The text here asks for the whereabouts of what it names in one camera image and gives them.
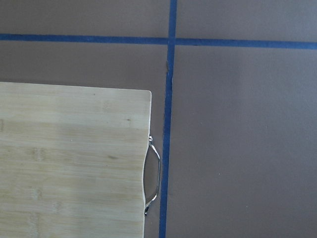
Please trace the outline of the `wooden cutting board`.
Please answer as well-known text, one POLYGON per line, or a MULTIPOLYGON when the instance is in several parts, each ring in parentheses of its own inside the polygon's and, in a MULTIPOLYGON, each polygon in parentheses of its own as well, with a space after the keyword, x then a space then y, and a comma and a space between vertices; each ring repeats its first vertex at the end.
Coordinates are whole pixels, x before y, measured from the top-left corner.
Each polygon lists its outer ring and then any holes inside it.
POLYGON ((2 82, 0 235, 141 238, 148 90, 2 82))

